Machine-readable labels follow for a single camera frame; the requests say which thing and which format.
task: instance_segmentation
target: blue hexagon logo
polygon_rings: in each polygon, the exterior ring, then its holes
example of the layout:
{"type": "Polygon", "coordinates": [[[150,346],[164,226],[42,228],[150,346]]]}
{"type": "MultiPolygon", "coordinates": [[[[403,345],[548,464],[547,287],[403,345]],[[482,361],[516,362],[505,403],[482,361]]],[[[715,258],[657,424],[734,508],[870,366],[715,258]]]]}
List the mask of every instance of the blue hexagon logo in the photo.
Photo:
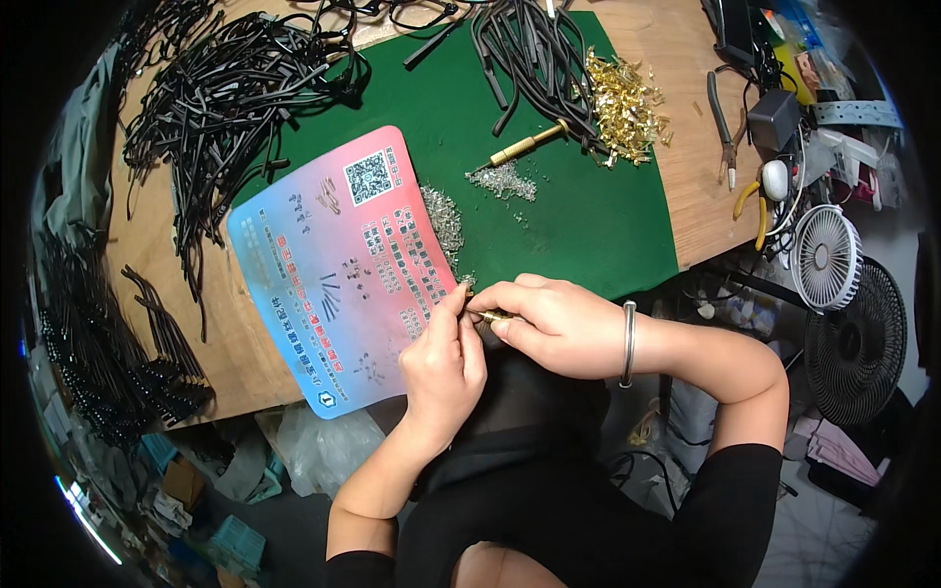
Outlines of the blue hexagon logo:
{"type": "Polygon", "coordinates": [[[320,393],[317,394],[317,400],[327,408],[333,408],[337,405],[337,397],[326,390],[321,390],[320,393]]]}

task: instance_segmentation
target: hand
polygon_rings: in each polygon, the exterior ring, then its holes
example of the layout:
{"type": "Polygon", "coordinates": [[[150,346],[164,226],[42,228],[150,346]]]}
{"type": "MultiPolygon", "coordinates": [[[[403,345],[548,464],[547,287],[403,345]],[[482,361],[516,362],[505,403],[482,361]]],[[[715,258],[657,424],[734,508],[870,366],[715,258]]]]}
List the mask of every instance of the hand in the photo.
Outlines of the hand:
{"type": "Polygon", "coordinates": [[[399,356],[408,410],[402,424],[434,455],[451,444],[486,382],[484,346],[470,314],[460,321],[467,284],[458,284],[431,312],[428,328],[399,356]]]}
{"type": "Polygon", "coordinates": [[[624,311],[582,286],[520,274],[513,282],[486,288],[468,303],[469,310],[496,308],[528,323],[495,321],[490,324],[494,334],[547,370],[586,380],[621,373],[624,311]]]}

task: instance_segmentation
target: green-gray fabric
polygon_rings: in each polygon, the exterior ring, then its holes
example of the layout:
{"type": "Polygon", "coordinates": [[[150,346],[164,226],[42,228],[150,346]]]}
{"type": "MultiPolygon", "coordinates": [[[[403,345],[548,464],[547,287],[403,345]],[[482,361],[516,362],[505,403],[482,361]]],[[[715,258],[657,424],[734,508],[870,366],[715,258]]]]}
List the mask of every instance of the green-gray fabric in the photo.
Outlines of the green-gray fabric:
{"type": "Polygon", "coordinates": [[[45,247],[40,235],[46,227],[72,244],[86,242],[82,227],[108,228],[115,133],[110,92],[117,52],[116,44],[104,51],[85,82],[72,92],[50,136],[48,158],[33,194],[31,219],[41,278],[45,247]]]}
{"type": "MultiPolygon", "coordinates": [[[[592,12],[572,14],[596,53],[614,51],[592,12]]],[[[466,244],[458,271],[475,271],[478,288],[520,272],[570,279],[607,298],[655,286],[677,273],[670,217],[656,162],[622,161],[598,168],[574,141],[552,140],[523,156],[518,167],[538,186],[536,201],[495,200],[464,178],[490,154],[535,135],[551,123],[520,98],[502,136],[490,129],[501,111],[471,45],[458,28],[413,72],[402,61],[424,44],[399,37],[362,52],[373,66],[363,106],[335,106],[282,129],[280,157],[291,167],[278,177],[360,135],[391,124],[402,130],[419,182],[451,197],[463,215],[466,244]],[[524,216],[518,222],[514,213],[524,216]],[[528,222],[529,229],[524,229],[528,222]]],[[[509,96],[509,80],[501,77],[509,96]]],[[[245,202],[267,184],[252,181],[235,200],[245,202]]]]}

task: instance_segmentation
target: bangle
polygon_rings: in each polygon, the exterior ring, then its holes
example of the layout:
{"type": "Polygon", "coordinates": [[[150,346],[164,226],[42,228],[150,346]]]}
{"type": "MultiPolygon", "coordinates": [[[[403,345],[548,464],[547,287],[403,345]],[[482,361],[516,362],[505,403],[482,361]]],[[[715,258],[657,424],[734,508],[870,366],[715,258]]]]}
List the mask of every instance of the bangle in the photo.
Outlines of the bangle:
{"type": "Polygon", "coordinates": [[[617,383],[621,388],[630,388],[631,372],[634,369],[634,332],[637,325],[637,303],[627,300],[624,303],[624,370],[617,383]]]}

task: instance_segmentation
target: light strip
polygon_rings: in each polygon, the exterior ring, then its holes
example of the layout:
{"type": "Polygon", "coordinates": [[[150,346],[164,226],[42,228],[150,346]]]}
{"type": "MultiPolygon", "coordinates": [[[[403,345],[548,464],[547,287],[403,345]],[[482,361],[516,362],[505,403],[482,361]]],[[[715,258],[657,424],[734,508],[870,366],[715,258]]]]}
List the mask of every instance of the light strip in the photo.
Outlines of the light strip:
{"type": "Polygon", "coordinates": [[[95,538],[95,541],[98,542],[98,545],[102,546],[102,549],[111,556],[111,559],[115,561],[115,564],[121,565],[121,560],[115,555],[115,552],[102,541],[102,538],[98,536],[98,533],[95,531],[95,528],[88,524],[88,521],[85,520],[85,517],[82,515],[82,506],[78,503],[72,493],[65,489],[65,486],[62,485],[62,481],[59,480],[58,476],[55,476],[56,484],[58,484],[59,489],[62,490],[62,495],[65,496],[65,500],[69,502],[72,506],[72,510],[75,512],[75,516],[78,516],[78,520],[82,521],[82,524],[85,525],[85,530],[88,531],[92,537],[95,538]]]}

